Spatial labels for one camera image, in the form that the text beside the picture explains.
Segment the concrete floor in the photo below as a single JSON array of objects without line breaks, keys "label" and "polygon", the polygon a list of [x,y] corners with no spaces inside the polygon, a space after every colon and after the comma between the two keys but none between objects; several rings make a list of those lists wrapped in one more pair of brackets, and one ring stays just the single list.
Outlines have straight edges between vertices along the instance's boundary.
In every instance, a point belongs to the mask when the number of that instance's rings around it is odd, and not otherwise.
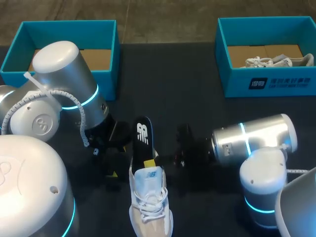
[{"label": "concrete floor", "polygon": [[316,20],[316,0],[0,0],[0,45],[21,21],[116,19],[121,42],[152,43],[214,41],[218,17],[293,15]]}]

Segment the white sneaker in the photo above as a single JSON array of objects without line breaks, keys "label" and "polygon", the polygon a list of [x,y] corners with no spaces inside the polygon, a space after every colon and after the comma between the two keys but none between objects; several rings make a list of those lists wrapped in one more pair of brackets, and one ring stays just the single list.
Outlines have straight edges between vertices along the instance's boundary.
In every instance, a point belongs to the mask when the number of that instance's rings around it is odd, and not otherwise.
[{"label": "white sneaker", "polygon": [[307,54],[303,58],[289,58],[284,54],[271,58],[248,58],[246,66],[243,68],[267,68],[267,67],[312,67],[314,66],[314,56]]},{"label": "white sneaker", "polygon": [[173,217],[169,210],[165,172],[160,166],[129,169],[132,205],[129,217],[137,237],[171,237]]}]

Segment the yellow tag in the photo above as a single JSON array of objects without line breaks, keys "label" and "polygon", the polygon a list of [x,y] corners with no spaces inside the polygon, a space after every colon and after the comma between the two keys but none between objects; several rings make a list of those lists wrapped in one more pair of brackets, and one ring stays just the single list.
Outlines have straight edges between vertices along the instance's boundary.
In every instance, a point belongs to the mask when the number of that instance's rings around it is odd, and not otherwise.
[{"label": "yellow tag", "polygon": [[156,163],[154,159],[144,161],[145,168],[155,167]]}]

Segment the shoe tongue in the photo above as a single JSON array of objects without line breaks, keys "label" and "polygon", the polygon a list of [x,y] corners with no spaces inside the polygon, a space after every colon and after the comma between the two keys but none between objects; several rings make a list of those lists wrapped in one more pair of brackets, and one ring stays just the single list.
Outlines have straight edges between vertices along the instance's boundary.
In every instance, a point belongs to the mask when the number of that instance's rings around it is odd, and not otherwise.
[{"label": "shoe tongue", "polygon": [[281,54],[281,55],[279,55],[279,56],[273,58],[272,61],[273,61],[273,63],[277,63],[277,62],[279,62],[279,61],[281,61],[281,60],[283,60],[283,59],[286,59],[286,58],[288,58],[288,57],[285,56],[284,54]]},{"label": "shoe tongue", "polygon": [[289,58],[284,58],[281,61],[273,64],[273,67],[292,67],[292,66],[293,66],[293,63],[291,59]]},{"label": "shoe tongue", "polygon": [[162,168],[160,166],[139,169],[135,172],[135,191],[141,198],[152,193],[159,196],[162,189]]}]

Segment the blue box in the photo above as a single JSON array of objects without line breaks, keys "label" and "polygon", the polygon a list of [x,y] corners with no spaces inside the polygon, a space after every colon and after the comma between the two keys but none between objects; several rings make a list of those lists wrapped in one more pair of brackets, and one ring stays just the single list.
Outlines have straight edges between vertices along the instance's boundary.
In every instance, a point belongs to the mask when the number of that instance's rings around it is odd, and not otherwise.
[{"label": "blue box", "polygon": [[120,53],[115,20],[22,22],[0,70],[5,84],[22,86],[26,82],[23,74],[35,50],[61,40],[71,41],[79,49],[111,50],[109,70],[92,71],[92,74],[104,98],[115,100]]},{"label": "blue box", "polygon": [[233,68],[228,46],[278,44],[297,44],[303,56],[316,57],[316,24],[307,16],[219,18],[215,56],[225,97],[316,95],[315,66]]}]

